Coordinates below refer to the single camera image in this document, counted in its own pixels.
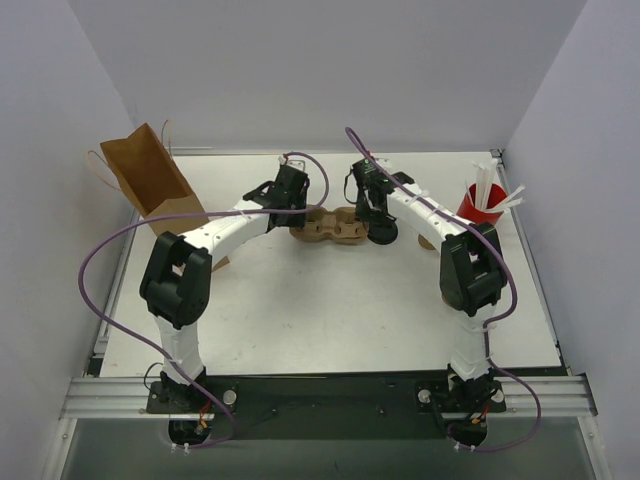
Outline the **brown pulp cup carrier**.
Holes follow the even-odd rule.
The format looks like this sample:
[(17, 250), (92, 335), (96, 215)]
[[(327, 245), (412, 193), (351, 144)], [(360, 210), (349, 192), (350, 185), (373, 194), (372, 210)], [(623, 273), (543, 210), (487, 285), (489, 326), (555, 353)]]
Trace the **brown pulp cup carrier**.
[(339, 245), (356, 245), (368, 237), (368, 225), (361, 221), (354, 207), (327, 210), (324, 207), (308, 212), (301, 227), (290, 227), (289, 233), (307, 243), (331, 241)]

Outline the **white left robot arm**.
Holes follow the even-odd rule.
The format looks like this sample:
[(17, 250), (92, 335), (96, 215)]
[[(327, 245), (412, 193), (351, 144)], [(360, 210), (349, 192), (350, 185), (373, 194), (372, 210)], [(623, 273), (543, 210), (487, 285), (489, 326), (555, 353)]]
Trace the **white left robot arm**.
[(156, 239), (139, 293), (169, 355), (162, 368), (161, 392), (179, 409), (196, 410), (205, 400), (206, 369), (196, 322), (209, 303), (213, 267), (275, 228), (303, 226), (308, 187), (309, 176), (300, 163), (283, 158), (275, 179), (246, 193), (231, 216)]

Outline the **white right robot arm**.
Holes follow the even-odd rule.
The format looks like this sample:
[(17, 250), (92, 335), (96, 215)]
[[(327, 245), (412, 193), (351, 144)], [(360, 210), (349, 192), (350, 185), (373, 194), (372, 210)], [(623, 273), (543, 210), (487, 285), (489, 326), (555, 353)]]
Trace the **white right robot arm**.
[(401, 220), (439, 253), (441, 296), (458, 312), (450, 369), (462, 382), (487, 376), (491, 366), (485, 322), (494, 315), (507, 284), (495, 257), (501, 252), (495, 227), (454, 215), (403, 172), (388, 177), (363, 158), (350, 173), (357, 188), (356, 218), (367, 225), (369, 240), (379, 245), (394, 242), (396, 221)]

